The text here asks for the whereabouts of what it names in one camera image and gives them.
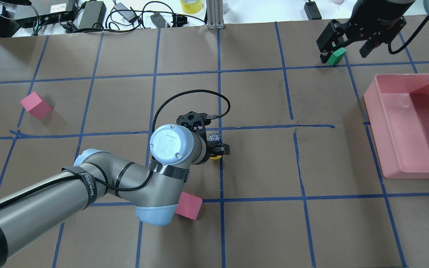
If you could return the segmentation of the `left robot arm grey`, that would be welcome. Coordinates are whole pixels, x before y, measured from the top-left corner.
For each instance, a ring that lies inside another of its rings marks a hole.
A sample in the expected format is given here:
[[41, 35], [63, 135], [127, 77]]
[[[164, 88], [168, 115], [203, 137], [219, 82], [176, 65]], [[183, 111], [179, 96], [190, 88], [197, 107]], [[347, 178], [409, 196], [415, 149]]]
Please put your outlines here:
[[214, 115], [189, 112], [150, 136], [148, 166], [107, 151], [88, 149], [73, 166], [0, 200], [0, 267], [8, 258], [106, 194], [136, 206], [146, 224], [169, 224], [179, 204], [190, 167], [230, 154], [218, 134], [205, 125]]

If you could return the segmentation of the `green cube near right arm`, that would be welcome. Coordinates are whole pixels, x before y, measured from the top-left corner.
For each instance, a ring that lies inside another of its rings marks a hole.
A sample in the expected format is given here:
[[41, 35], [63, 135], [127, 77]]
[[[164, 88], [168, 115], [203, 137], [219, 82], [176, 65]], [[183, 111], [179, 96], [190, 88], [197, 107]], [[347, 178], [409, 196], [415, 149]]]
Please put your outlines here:
[[327, 60], [327, 63], [331, 66], [336, 66], [344, 57], [347, 50], [345, 48], [339, 48], [334, 51]]

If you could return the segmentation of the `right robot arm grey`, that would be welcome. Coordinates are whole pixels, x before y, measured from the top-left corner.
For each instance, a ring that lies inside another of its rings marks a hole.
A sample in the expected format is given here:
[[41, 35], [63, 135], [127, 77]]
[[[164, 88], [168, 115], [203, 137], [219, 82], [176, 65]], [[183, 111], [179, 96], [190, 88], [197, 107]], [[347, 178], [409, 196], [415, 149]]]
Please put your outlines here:
[[382, 44], [387, 44], [391, 55], [403, 51], [429, 22], [429, 0], [425, 0], [427, 16], [400, 48], [392, 49], [392, 41], [406, 25], [404, 14], [413, 3], [412, 0], [358, 0], [346, 22], [331, 20], [317, 38], [321, 62], [337, 64], [335, 54], [357, 41], [364, 41], [359, 50], [363, 58]]

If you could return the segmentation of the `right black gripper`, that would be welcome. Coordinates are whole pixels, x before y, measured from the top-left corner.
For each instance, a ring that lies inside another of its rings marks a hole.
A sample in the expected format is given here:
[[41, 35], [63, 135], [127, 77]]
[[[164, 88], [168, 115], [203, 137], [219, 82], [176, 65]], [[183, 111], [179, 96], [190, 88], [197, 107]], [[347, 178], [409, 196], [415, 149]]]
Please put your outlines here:
[[362, 58], [381, 44], [392, 41], [404, 25], [402, 17], [413, 5], [413, 0], [358, 0], [346, 23], [331, 20], [316, 40], [320, 60], [327, 63], [334, 51], [347, 47], [348, 38], [365, 41], [359, 49]]

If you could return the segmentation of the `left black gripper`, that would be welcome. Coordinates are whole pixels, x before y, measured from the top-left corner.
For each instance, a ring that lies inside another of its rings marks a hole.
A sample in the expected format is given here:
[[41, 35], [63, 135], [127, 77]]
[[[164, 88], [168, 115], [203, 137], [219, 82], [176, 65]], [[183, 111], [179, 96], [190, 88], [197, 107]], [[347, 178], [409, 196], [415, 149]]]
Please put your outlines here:
[[[207, 142], [206, 126], [210, 125], [210, 119], [207, 118], [206, 113], [190, 111], [187, 114], [179, 115], [177, 125], [189, 129]], [[210, 157], [230, 155], [231, 149], [228, 144], [215, 144], [214, 146], [209, 146], [208, 154]]]

